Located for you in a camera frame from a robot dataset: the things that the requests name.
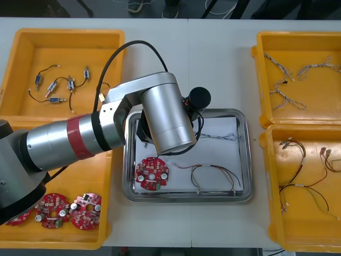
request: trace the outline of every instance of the shoe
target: shoe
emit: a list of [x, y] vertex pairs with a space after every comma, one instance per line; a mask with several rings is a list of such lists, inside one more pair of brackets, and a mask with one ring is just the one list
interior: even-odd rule
[[176, 19], [179, 15], [179, 6], [165, 6], [162, 18], [164, 19]]
[[129, 0], [128, 1], [128, 12], [138, 13], [143, 6], [144, 0]]

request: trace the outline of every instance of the white table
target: white table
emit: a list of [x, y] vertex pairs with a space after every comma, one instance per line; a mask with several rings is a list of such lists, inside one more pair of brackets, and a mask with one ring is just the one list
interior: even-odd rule
[[[174, 73], [183, 95], [196, 87], [209, 89], [210, 108], [235, 108], [247, 118], [254, 175], [254, 197], [246, 204], [134, 204], [121, 192], [121, 169], [113, 171], [110, 199], [112, 231], [106, 246], [279, 247], [267, 235], [264, 158], [258, 137], [256, 70], [250, 48], [261, 30], [341, 30], [340, 21], [157, 20], [157, 19], [24, 19], [0, 18], [0, 79], [14, 33], [28, 28], [121, 29], [126, 42], [151, 43]], [[123, 80], [160, 71], [145, 46], [132, 46], [125, 58]], [[115, 151], [121, 157], [121, 150]]]

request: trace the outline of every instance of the stainless steel tray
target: stainless steel tray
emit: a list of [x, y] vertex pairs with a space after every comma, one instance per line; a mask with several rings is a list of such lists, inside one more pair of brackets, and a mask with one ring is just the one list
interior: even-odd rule
[[124, 147], [123, 165], [123, 192], [131, 202], [244, 202], [250, 199], [254, 192], [253, 176], [251, 171], [251, 156], [247, 122], [244, 114], [236, 109], [206, 109], [204, 118], [236, 117], [237, 138], [242, 172], [243, 191], [233, 196], [223, 191], [207, 191], [201, 194], [196, 192], [162, 192], [137, 193], [135, 192], [135, 146], [137, 120], [141, 117], [141, 110], [132, 111], [125, 125], [126, 145]]

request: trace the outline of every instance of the robotic arm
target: robotic arm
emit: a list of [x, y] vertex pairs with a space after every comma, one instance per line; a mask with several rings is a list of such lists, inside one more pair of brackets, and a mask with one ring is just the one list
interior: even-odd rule
[[192, 120], [209, 103], [206, 89], [198, 87], [182, 98], [175, 76], [160, 72], [111, 89], [92, 114], [31, 131], [13, 132], [0, 121], [0, 225], [44, 196], [48, 171], [125, 145], [123, 122], [132, 106], [143, 106], [144, 136], [139, 137], [164, 155], [195, 145]]

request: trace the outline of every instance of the circular circuit board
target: circular circuit board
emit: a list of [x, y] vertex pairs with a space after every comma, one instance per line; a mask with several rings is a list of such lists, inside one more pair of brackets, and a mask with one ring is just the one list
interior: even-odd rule
[[41, 222], [44, 228], [60, 228], [70, 218], [70, 203], [65, 196], [58, 193], [45, 195], [36, 209], [36, 221]]
[[71, 223], [78, 229], [91, 230], [100, 223], [102, 197], [87, 193], [83, 197], [78, 196], [71, 204]]
[[29, 210], [27, 213], [24, 213], [23, 215], [21, 215], [19, 217], [16, 217], [13, 220], [10, 220], [10, 221], [6, 222], [5, 224], [7, 226], [17, 226], [17, 225], [20, 225], [24, 221], [26, 221], [28, 219], [28, 217], [30, 217], [31, 213], [32, 213], [32, 209]]
[[169, 168], [160, 158], [147, 157], [138, 164], [135, 172], [136, 182], [147, 190], [159, 190], [161, 186], [167, 185]]

